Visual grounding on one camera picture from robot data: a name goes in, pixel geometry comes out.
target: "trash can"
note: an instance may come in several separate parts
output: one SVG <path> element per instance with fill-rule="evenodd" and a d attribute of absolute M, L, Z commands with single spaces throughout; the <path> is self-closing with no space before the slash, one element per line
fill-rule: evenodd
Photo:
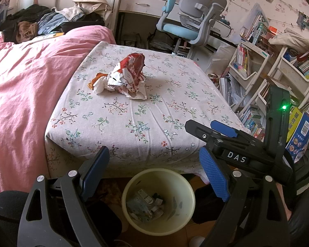
<path fill-rule="evenodd" d="M 164 214 L 155 220 L 142 223 L 129 215 L 126 201 L 140 189 L 164 200 Z M 122 195 L 122 209 L 128 222 L 138 231 L 152 236 L 164 236 L 183 228 L 195 209 L 195 195 L 189 182 L 180 174 L 164 169 L 148 169 L 138 173 L 127 184 Z"/>

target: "crumpled wrapper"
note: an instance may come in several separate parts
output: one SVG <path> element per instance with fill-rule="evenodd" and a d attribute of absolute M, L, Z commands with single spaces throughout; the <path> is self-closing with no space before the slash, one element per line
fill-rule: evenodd
<path fill-rule="evenodd" d="M 120 61 L 109 74 L 98 73 L 88 84 L 91 90 L 100 94 L 107 89 L 118 90 L 129 99 L 147 99 L 142 73 L 145 56 L 132 53 Z"/>

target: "blue seat cushion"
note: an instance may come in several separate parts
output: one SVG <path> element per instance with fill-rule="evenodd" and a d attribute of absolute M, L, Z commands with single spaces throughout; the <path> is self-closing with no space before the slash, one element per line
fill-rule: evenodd
<path fill-rule="evenodd" d="M 198 36 L 198 33 L 193 30 L 169 23 L 164 23 L 162 29 L 170 34 L 174 34 L 187 40 L 195 40 Z"/>

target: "floral tablecloth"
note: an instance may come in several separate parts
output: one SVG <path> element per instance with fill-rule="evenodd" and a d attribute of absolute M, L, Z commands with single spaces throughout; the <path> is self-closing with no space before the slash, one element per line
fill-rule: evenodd
<path fill-rule="evenodd" d="M 96 73 L 110 72 L 133 52 L 145 55 L 147 100 L 130 100 L 107 90 L 96 95 L 88 88 Z M 244 129 L 192 60 L 101 42 L 74 73 L 48 123 L 50 174 L 56 177 L 77 169 L 104 145 L 111 154 L 106 177 L 134 176 L 158 167 L 204 176 L 198 160 L 204 143 L 185 131 L 189 119 L 206 126 L 218 120 Z"/>

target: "blue gripper pad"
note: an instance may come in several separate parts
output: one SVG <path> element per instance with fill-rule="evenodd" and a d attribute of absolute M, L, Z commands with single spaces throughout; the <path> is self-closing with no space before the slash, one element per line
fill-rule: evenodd
<path fill-rule="evenodd" d="M 199 160 L 216 196 L 226 202 L 230 197 L 228 181 L 205 147 L 200 148 Z"/>
<path fill-rule="evenodd" d="M 228 136 L 228 137 L 237 137 L 236 130 L 230 126 L 227 126 L 226 124 L 223 124 L 219 121 L 212 121 L 211 122 L 211 128 L 213 130 L 218 131 L 219 133 Z"/>

